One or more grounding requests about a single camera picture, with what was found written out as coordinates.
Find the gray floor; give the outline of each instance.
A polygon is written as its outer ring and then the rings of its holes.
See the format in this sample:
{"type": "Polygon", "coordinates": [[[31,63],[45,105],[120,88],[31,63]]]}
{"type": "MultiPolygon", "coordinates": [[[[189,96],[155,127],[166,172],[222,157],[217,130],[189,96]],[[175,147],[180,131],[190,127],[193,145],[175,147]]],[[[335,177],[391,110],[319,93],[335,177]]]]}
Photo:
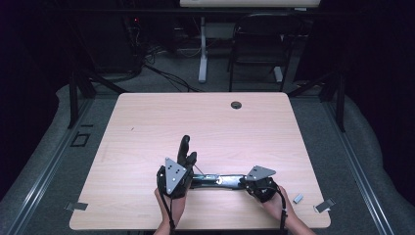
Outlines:
{"type": "MultiPolygon", "coordinates": [[[[297,88],[290,79],[295,74],[300,48],[293,58],[285,92],[297,88]]],[[[200,55],[189,58],[180,53],[159,53],[153,66],[178,75],[206,92],[227,91],[227,50],[211,48],[208,52],[205,84],[198,82],[200,55]]],[[[93,101],[81,99],[84,112],[73,130],[67,130],[68,88],[64,87],[58,92],[61,103],[53,123],[0,203],[0,234],[126,234],[125,231],[73,231],[69,228],[71,211],[64,210],[68,202],[76,202],[79,197],[116,102],[113,91],[98,83],[94,85],[99,94],[93,101]],[[77,131],[90,134],[85,147],[70,147],[77,131]]],[[[147,69],[143,69],[137,77],[117,85],[131,92],[178,92],[165,78],[147,69]]],[[[380,148],[367,121],[352,101],[346,99],[346,133],[340,133],[333,124],[332,104],[320,103],[316,97],[318,90],[316,87],[301,97],[291,99],[323,197],[337,202],[330,211],[330,227],[316,229],[316,233],[414,234],[415,209],[395,192],[383,171],[380,148]],[[357,159],[357,166],[364,171],[363,178],[361,174],[356,174],[356,162],[351,161],[350,156],[357,159]],[[365,180],[369,182],[369,188],[365,187],[365,180]]],[[[275,234],[274,231],[221,233],[275,234]]]]}

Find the black glove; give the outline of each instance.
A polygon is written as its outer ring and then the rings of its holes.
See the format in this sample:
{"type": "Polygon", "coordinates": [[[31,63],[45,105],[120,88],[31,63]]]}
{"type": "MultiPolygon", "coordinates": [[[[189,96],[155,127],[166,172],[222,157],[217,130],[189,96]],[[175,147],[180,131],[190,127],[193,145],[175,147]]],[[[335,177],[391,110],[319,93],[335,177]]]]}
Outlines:
{"type": "Polygon", "coordinates": [[[279,190],[277,183],[274,182],[272,177],[266,177],[258,181],[248,181],[245,178],[241,178],[239,181],[241,181],[241,184],[244,185],[251,196],[259,199],[262,203],[272,199],[277,190],[279,190]]]}

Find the human hand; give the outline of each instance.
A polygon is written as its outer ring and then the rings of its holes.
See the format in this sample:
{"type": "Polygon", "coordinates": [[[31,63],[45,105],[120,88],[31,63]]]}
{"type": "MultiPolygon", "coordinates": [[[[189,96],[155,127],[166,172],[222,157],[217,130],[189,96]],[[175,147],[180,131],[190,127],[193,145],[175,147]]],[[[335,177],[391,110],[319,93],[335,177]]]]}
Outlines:
{"type": "MultiPolygon", "coordinates": [[[[287,218],[285,220],[285,225],[288,230],[290,230],[293,234],[301,234],[301,235],[311,235],[315,234],[310,228],[308,228],[305,223],[303,223],[296,215],[293,209],[293,205],[291,204],[290,199],[288,198],[286,190],[279,186],[282,195],[284,196],[286,202],[286,210],[287,210],[287,218]]],[[[265,210],[271,214],[277,220],[281,221],[281,211],[283,209],[281,196],[279,194],[275,194],[272,199],[268,200],[267,202],[263,203],[262,206],[265,210]]]]}
{"type": "MultiPolygon", "coordinates": [[[[159,207],[161,210],[161,216],[162,221],[159,225],[159,228],[156,230],[155,235],[168,235],[170,233],[170,218],[168,217],[167,210],[164,207],[164,204],[162,203],[161,197],[164,197],[165,202],[170,207],[170,201],[172,199],[168,198],[166,195],[160,195],[159,189],[156,188],[155,190],[155,196],[157,199],[157,202],[159,203],[159,207]]],[[[171,202],[171,215],[174,221],[174,225],[177,226],[179,223],[179,220],[181,216],[183,215],[184,209],[186,206],[186,195],[179,199],[173,199],[171,202]]]]}

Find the wrist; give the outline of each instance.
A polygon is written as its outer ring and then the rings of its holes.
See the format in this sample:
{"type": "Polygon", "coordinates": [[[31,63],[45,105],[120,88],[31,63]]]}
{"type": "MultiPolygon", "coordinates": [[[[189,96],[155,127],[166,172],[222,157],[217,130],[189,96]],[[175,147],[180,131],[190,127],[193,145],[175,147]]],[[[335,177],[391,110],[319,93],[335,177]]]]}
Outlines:
{"type": "Polygon", "coordinates": [[[288,214],[285,220],[285,227],[288,230],[291,230],[292,228],[297,227],[299,223],[300,223],[300,219],[297,217],[296,214],[294,213],[288,214]]]}

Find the wooden table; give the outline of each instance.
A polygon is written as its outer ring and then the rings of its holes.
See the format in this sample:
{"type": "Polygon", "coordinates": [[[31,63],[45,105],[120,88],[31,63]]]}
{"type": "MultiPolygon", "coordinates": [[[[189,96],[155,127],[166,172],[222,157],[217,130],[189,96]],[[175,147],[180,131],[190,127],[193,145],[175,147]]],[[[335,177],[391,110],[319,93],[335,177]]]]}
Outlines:
{"type": "MultiPolygon", "coordinates": [[[[298,216],[313,228],[330,225],[290,101],[284,93],[122,94],[79,197],[75,230],[153,230],[161,222],[154,196],[164,159],[176,160],[183,135],[204,173],[247,174],[254,165],[277,171],[298,216]],[[242,104],[239,110],[231,103],[242,104]]],[[[191,190],[177,229],[271,229],[272,219],[245,190],[191,190]]]]}

